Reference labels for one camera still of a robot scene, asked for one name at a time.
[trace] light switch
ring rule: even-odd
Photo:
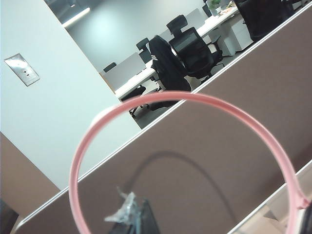
[[[12,69],[12,71],[23,81],[26,86],[29,86],[40,80],[38,74],[27,63],[22,55],[17,54],[4,60],[4,62]]]

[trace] white desk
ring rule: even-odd
[[[221,16],[211,16],[205,20],[205,24],[197,29],[198,34],[203,38],[209,34],[210,31],[218,27],[229,18],[238,13],[237,7],[229,8],[229,11]]]
[[[232,7],[230,10],[221,15],[221,16],[211,16],[208,19],[205,20],[205,24],[197,29],[198,34],[203,38],[208,35],[210,31],[218,27],[223,22],[227,21],[229,18],[234,16],[238,12],[237,7]],[[115,91],[115,95],[117,98],[121,99],[127,94],[131,93],[134,89],[136,89],[140,84],[147,81],[152,75],[155,75],[156,71],[151,68],[153,64],[153,61],[149,61],[146,63],[146,69],[144,69],[139,74],[133,76],[128,80],[127,83],[125,83],[123,86],[121,86],[119,89]]]

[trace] office chair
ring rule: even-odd
[[[212,16],[211,11],[209,10],[207,4],[205,4],[202,8],[203,8],[205,14],[208,16],[208,18],[209,18],[210,16]]]
[[[152,68],[158,74],[153,80],[161,82],[166,90],[190,91],[191,87],[184,78],[187,75],[187,71],[179,59],[172,53],[170,44],[157,35],[150,40],[149,45],[153,59]],[[161,107],[170,107],[175,103],[176,101],[152,103],[150,109],[154,111]]]
[[[111,70],[112,68],[116,67],[116,63],[112,62],[111,64],[109,64],[107,67],[105,67],[103,69],[104,72],[108,72],[109,70]]]
[[[146,44],[148,42],[149,40],[147,38],[144,38],[142,41],[136,44],[138,50],[143,50],[142,52],[139,53],[139,55],[144,63],[148,63],[149,61],[152,60],[151,53],[146,47]]]
[[[136,89],[134,89],[131,93],[129,93],[128,95],[124,96],[121,101],[125,101],[127,99],[136,97],[136,96],[140,96],[144,93],[144,91],[146,90],[146,87],[140,85],[139,87],[137,87]],[[135,112],[137,110],[138,107],[132,109],[129,111],[130,115],[132,116],[132,118],[136,118]]]
[[[259,41],[293,15],[289,0],[234,0],[250,38]]]
[[[179,15],[167,24],[167,27],[174,35],[174,38],[169,41],[176,54],[181,58],[187,73],[191,77],[201,79],[207,76],[203,81],[209,79],[211,69],[222,61],[222,50],[218,46],[220,36],[214,39],[209,44],[206,44],[194,27],[182,32],[181,28],[187,25],[187,20],[184,15]],[[216,47],[216,52],[211,53],[208,45],[213,44]]]

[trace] pink plastic ring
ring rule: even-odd
[[[275,137],[252,116],[250,116],[243,110],[226,101],[203,94],[192,94],[189,92],[180,92],[180,91],[154,93],[129,99],[128,101],[111,109],[109,112],[106,112],[103,116],[101,116],[98,120],[96,120],[93,123],[93,125],[88,129],[82,141],[80,142],[77,151],[75,153],[75,156],[73,158],[69,178],[70,207],[79,232],[81,234],[91,234],[91,231],[89,230],[88,225],[86,224],[86,221],[83,217],[79,203],[78,173],[83,156],[87,148],[89,147],[90,143],[97,135],[97,133],[108,122],[110,122],[112,119],[114,119],[116,116],[120,115],[124,111],[128,111],[145,103],[152,103],[157,101],[183,100],[183,99],[208,104],[220,110],[223,110],[232,116],[235,116],[240,121],[249,126],[251,129],[253,129],[259,135],[259,137],[265,142],[265,144],[269,147],[270,151],[274,155],[283,173],[283,177],[288,185],[290,215],[286,234],[293,234],[296,225],[297,211],[298,209],[307,208],[309,201],[306,199],[306,197],[304,196],[304,194],[300,189],[291,161],[289,160],[284,149],[278,143]]]

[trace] white wall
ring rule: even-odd
[[[98,71],[137,52],[136,44],[167,29],[166,24],[196,8],[203,0],[104,0],[69,29]]]
[[[16,53],[41,80],[19,80],[3,62]],[[92,118],[118,102],[43,0],[1,1],[1,132],[58,188]],[[90,148],[82,173],[138,132],[125,113]]]

